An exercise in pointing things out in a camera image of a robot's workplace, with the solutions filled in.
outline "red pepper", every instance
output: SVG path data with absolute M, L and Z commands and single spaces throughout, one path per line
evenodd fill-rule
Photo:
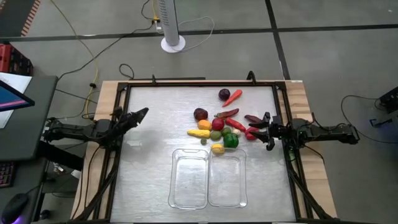
M 221 113 L 217 113 L 216 115 L 214 115 L 215 118 L 227 118 L 230 116 L 234 116 L 239 112 L 239 109 L 236 108 L 235 110 L 231 110 L 231 111 L 224 111 Z
M 226 118 L 225 123 L 229 126 L 239 129 L 240 131 L 243 131 L 243 132 L 246 131 L 246 128 L 241 123 L 235 121 L 234 119 Z
M 257 138 L 254 135 L 250 134 L 251 131 L 259 131 L 259 129 L 258 128 L 254 128 L 254 127 L 248 128 L 244 132 L 244 135 L 246 136 L 246 139 L 249 140 L 249 141 L 256 140 Z
M 253 116 L 253 115 L 245 115 L 244 118 L 246 118 L 250 123 L 261 123 L 262 119 Z
M 234 92 L 234 94 L 232 94 L 232 96 L 230 96 L 230 97 L 228 98 L 228 100 L 225 101 L 223 107 L 224 107 L 224 106 L 230 105 L 234 100 L 238 99 L 238 98 L 242 95 L 242 93 L 243 93 L 242 90 L 236 90 L 236 91 Z

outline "keyboard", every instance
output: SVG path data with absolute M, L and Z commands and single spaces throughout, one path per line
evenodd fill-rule
M 0 189 L 12 186 L 14 173 L 14 162 L 0 162 Z

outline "transparent plastic tray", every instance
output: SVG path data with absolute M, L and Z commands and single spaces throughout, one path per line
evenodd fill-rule
M 207 205 L 209 154 L 204 150 L 176 149 L 173 152 L 169 205 L 201 209 Z
M 210 153 L 210 205 L 243 208 L 246 196 L 246 153 L 240 149 L 225 148 L 222 155 Z

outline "computer monitor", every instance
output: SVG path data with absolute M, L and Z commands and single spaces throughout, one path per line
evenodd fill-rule
M 0 111 L 34 106 L 35 102 L 0 80 Z

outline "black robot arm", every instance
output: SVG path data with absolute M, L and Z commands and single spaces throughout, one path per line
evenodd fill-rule
M 317 126 L 313 122 L 295 118 L 288 125 L 283 126 L 279 116 L 273 116 L 271 123 L 270 118 L 269 112 L 266 112 L 262 122 L 249 124 L 259 129 L 266 128 L 263 132 L 254 131 L 251 134 L 262 142 L 267 142 L 268 151 L 275 146 L 274 138 L 292 142 L 297 148 L 303 147 L 305 143 L 311 141 L 339 141 L 347 144 L 356 144 L 359 141 L 356 128 L 350 124 Z
M 122 114 L 121 108 L 116 108 L 112 114 L 116 117 L 115 121 L 100 119 L 87 126 L 63 124 L 57 119 L 50 119 L 45 126 L 43 137 L 47 142 L 63 138 L 93 141 L 101 147 L 114 150 L 119 144 L 116 140 L 131 128 L 137 127 L 148 110 L 148 108 L 144 108 L 136 112 Z

